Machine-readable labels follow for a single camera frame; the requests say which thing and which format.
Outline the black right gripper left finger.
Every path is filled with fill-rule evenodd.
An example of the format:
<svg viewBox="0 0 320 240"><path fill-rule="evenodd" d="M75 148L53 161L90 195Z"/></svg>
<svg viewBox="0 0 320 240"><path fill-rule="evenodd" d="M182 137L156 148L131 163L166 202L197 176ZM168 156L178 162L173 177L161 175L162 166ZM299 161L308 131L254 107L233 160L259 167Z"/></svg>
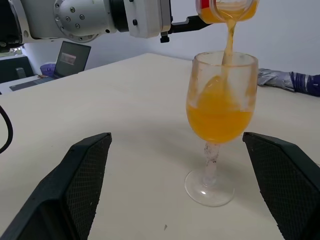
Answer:
<svg viewBox="0 0 320 240"><path fill-rule="evenodd" d="M103 187L109 132L72 145L36 186L2 240L86 240Z"/></svg>

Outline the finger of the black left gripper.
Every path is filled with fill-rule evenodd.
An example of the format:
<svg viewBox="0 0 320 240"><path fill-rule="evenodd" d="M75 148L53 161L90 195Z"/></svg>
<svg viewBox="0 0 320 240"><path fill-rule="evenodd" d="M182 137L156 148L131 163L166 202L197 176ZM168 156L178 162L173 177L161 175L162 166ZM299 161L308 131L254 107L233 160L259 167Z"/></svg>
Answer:
<svg viewBox="0 0 320 240"><path fill-rule="evenodd" d="M211 25L211 23L205 23L198 15L187 17L187 32L199 31Z"/></svg>

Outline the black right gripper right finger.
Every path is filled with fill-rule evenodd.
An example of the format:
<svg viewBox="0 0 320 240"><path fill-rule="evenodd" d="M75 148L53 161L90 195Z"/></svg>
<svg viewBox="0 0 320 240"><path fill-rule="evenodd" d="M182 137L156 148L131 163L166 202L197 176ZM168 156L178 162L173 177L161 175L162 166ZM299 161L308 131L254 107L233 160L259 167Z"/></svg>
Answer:
<svg viewBox="0 0 320 240"><path fill-rule="evenodd" d="M320 238L320 167L296 144L245 132L255 177L286 240Z"/></svg>

